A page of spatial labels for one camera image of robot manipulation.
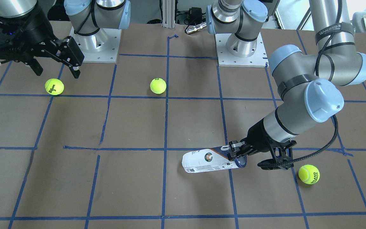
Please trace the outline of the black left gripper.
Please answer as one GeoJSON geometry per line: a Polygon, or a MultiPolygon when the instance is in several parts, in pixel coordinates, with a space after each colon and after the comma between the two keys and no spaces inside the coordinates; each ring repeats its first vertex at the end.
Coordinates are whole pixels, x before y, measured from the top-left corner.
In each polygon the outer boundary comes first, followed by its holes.
{"type": "Polygon", "coordinates": [[[227,158],[233,161],[235,158],[254,155],[258,152],[270,152],[271,156],[274,157],[274,151],[277,147],[279,147],[279,142],[271,138],[266,132],[264,119],[261,119],[248,130],[245,141],[228,143],[227,158]]]}

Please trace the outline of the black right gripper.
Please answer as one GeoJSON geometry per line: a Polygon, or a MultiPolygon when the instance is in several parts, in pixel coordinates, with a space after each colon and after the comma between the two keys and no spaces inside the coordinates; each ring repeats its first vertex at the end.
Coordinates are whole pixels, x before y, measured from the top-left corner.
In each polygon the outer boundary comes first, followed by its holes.
{"type": "Polygon", "coordinates": [[[0,25],[6,25],[7,30],[14,34],[14,44],[9,48],[12,60],[27,62],[27,66],[37,76],[41,76],[43,68],[34,57],[49,58],[60,51],[59,60],[69,68],[75,79],[79,78],[79,67],[85,57],[83,52],[72,36],[58,39],[54,35],[42,7],[35,6],[29,13],[19,17],[0,16],[0,25]]]}

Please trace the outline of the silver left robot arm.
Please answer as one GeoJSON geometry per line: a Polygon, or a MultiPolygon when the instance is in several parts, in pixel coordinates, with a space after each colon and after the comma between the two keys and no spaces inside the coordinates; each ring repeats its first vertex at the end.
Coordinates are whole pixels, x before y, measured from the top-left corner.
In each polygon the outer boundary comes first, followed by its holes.
{"type": "Polygon", "coordinates": [[[205,149],[206,159],[221,156],[239,161],[259,152],[270,152],[272,159],[260,162],[259,166],[282,166],[318,155],[336,139],[335,114],[344,107],[344,98],[336,87],[366,80],[366,54],[357,52],[355,28],[349,22],[344,0],[311,0],[309,4],[318,54],[304,55],[296,45],[276,49],[268,62],[283,103],[252,126],[240,142],[205,149]],[[294,138],[330,117],[335,122],[330,142],[310,155],[293,159],[294,138]]]}

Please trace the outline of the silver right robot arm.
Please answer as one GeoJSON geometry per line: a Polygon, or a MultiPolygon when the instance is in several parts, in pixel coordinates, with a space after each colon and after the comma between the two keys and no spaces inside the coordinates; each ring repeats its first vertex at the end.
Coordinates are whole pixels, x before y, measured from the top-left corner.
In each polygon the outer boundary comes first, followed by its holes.
{"type": "Polygon", "coordinates": [[[54,0],[0,0],[0,60],[22,62],[40,76],[37,57],[66,65],[74,78],[85,54],[103,51],[109,38],[105,29],[127,29],[128,0],[65,0],[64,9],[73,33],[57,38],[48,19],[54,0]]]}

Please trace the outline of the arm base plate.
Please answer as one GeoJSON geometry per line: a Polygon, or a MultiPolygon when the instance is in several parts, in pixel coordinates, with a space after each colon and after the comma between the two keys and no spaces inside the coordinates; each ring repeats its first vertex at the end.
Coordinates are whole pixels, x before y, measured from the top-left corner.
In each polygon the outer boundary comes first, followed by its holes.
{"type": "Polygon", "coordinates": [[[81,36],[71,28],[70,35],[83,52],[83,63],[116,63],[123,30],[101,28],[90,36],[81,36]]]}
{"type": "Polygon", "coordinates": [[[235,34],[216,34],[215,46],[219,66],[269,67],[261,34],[251,42],[242,41],[235,34]]]}

